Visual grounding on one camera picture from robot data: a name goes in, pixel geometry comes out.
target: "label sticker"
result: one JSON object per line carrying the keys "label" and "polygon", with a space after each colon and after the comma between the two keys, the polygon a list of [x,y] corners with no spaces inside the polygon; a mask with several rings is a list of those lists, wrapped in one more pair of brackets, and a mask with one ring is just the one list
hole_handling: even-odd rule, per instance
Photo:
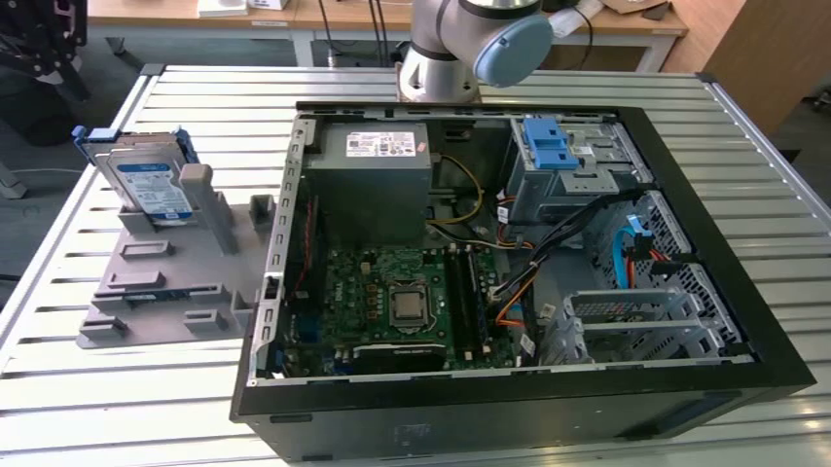
{"label": "label sticker", "polygon": [[680,36],[684,33],[680,29],[653,29],[652,34],[659,36]]}
{"label": "label sticker", "polygon": [[509,216],[511,216],[511,211],[504,206],[499,206],[496,208],[496,219],[499,220],[500,224],[508,223]]}
{"label": "label sticker", "polygon": [[250,21],[250,25],[264,27],[288,27],[288,23],[285,21]]}
{"label": "label sticker", "polygon": [[416,134],[411,131],[355,132],[347,136],[347,158],[413,158]]}
{"label": "label sticker", "polygon": [[543,309],[540,309],[539,317],[543,319],[551,319],[555,315],[555,311],[557,311],[557,307],[551,304],[544,304]]}
{"label": "label sticker", "polygon": [[595,151],[592,151],[591,146],[571,146],[571,153],[575,156],[593,156]]}
{"label": "label sticker", "polygon": [[124,187],[148,216],[160,220],[186,219],[193,209],[184,192],[172,184],[172,170],[165,163],[122,163],[117,166]]}
{"label": "label sticker", "polygon": [[527,334],[521,335],[521,339],[519,340],[519,346],[521,346],[524,353],[533,356],[533,352],[536,352],[536,344],[533,343]]}
{"label": "label sticker", "polygon": [[125,300],[136,300],[136,301],[144,301],[144,300],[156,300],[156,296],[154,295],[125,295],[124,296]]}

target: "gray robot arm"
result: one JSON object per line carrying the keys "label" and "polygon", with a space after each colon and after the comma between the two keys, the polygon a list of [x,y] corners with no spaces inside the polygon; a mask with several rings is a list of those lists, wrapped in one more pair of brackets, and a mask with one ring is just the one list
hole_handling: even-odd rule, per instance
{"label": "gray robot arm", "polygon": [[553,40],[540,0],[417,0],[399,78],[417,102],[468,102],[476,83],[504,88],[536,69]]}

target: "wooden table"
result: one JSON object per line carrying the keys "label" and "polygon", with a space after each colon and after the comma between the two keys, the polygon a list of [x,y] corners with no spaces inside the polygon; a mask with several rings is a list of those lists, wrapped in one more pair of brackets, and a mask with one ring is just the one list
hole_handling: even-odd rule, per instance
{"label": "wooden table", "polygon": [[[196,4],[197,0],[88,0],[89,36],[106,38],[116,54],[128,37],[293,40],[289,26],[297,0],[285,10],[252,8],[244,17],[224,18],[198,18]],[[304,54],[305,44],[297,41],[295,45]]]}
{"label": "wooden table", "polygon": [[[121,44],[113,38],[189,37],[288,39],[295,44],[299,66],[315,66],[312,41],[325,39],[323,18],[316,0],[292,0],[283,11],[250,9],[245,17],[197,18],[197,0],[88,0],[89,34],[109,39],[113,51]],[[375,40],[368,4],[364,0],[323,0],[335,40]],[[389,41],[409,40],[411,7],[385,0],[383,13]],[[673,13],[661,21],[640,15],[621,16],[604,9],[592,18],[596,46],[643,47],[647,49],[637,70],[660,71],[675,39],[687,33],[687,26]],[[555,44],[585,45],[588,28]]]}
{"label": "wooden table", "polygon": [[[292,21],[292,36],[297,61],[305,57],[311,62],[312,41],[325,39],[325,30],[317,1],[293,0],[296,15]],[[323,0],[325,15],[333,40],[373,41],[372,18],[365,0]],[[384,20],[387,23],[387,37],[389,41],[409,40],[411,10],[403,0],[385,0],[383,4]],[[640,13],[619,15],[608,8],[603,9],[592,18],[595,29],[595,46],[643,47],[647,49],[637,64],[636,71],[657,72],[669,53],[675,39],[687,34],[687,25],[677,15],[669,12],[661,21],[641,18]],[[588,27],[580,27],[572,34],[555,39],[555,45],[584,46],[588,44]]]}

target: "metal extrusion rail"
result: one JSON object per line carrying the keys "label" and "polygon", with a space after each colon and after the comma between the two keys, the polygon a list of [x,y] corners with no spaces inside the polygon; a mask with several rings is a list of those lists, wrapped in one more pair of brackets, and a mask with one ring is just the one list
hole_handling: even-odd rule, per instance
{"label": "metal extrusion rail", "polygon": [[[485,102],[643,107],[817,385],[661,442],[441,455],[383,465],[819,465],[831,462],[831,215],[717,85],[689,75],[541,72]],[[229,202],[277,191],[297,100],[393,100],[388,70],[168,66],[113,127],[182,125]],[[118,199],[86,168],[0,313],[2,465],[277,465],[228,421],[240,340],[80,350],[116,244]]]}

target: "black cable on table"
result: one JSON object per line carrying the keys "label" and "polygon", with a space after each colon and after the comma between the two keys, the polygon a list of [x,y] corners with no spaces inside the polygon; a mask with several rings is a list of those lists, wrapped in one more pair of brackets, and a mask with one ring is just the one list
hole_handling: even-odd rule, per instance
{"label": "black cable on table", "polygon": [[[583,15],[583,12],[580,12],[576,7],[571,7],[571,8],[583,17],[583,19],[585,20],[585,24],[588,24],[588,46],[585,47],[585,52],[583,53],[583,59],[580,60],[580,63],[576,65],[576,69],[581,70],[583,66],[585,65],[585,60],[588,60],[588,55],[591,54],[592,48],[595,46],[595,26],[592,25],[592,21],[588,19],[588,17]],[[572,69],[573,69],[573,66],[569,66],[568,68],[565,68],[565,70],[572,70]]]}
{"label": "black cable on table", "polygon": [[375,16],[375,5],[372,0],[368,0],[368,10],[372,14],[372,28],[375,29],[375,43],[377,44],[377,66],[385,67],[385,61],[383,58],[383,46],[380,45],[380,34],[377,32],[377,18]]}
{"label": "black cable on table", "polygon": [[328,17],[325,16],[325,7],[323,6],[323,0],[317,0],[317,4],[320,5],[320,16],[323,17],[323,26],[325,27],[325,42],[328,43],[328,47],[336,51],[339,54],[341,53],[335,47],[335,43],[332,42],[332,31],[328,28]]}
{"label": "black cable on table", "polygon": [[380,30],[384,36],[384,62],[385,65],[389,66],[389,42],[387,41],[387,21],[384,21],[384,11],[383,7],[380,6],[380,0],[375,0],[375,4],[377,5],[377,18],[380,19]]}

